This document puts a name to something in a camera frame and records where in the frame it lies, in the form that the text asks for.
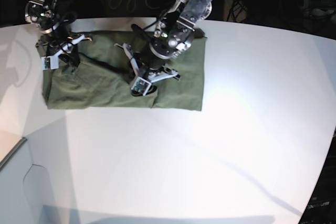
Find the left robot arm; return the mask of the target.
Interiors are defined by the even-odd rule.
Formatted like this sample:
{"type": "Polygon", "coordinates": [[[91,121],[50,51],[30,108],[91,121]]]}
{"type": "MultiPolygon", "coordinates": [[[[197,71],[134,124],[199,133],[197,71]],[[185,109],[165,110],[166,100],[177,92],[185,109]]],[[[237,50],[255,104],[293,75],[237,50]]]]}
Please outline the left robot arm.
{"type": "Polygon", "coordinates": [[[133,96],[146,96],[153,92],[156,82],[180,78],[179,72],[168,68],[167,63],[191,47],[196,34],[195,25],[210,15],[212,1],[175,0],[152,23],[155,27],[152,35],[136,24],[131,26],[132,31],[146,42],[140,53],[133,52],[132,46],[127,43],[119,46],[129,58],[134,72],[134,79],[130,83],[133,96]]]}

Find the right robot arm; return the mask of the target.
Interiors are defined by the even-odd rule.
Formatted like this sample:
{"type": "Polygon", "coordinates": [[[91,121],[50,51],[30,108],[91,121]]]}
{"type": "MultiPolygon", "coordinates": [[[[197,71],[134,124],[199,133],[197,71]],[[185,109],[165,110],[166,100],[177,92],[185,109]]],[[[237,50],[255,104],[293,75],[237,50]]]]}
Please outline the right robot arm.
{"type": "Polygon", "coordinates": [[[25,6],[25,20],[34,24],[41,33],[35,47],[39,53],[43,70],[55,70],[60,62],[77,67],[80,64],[78,44],[91,40],[83,33],[74,33],[70,25],[77,14],[58,13],[57,0],[29,0],[25,6]]]}

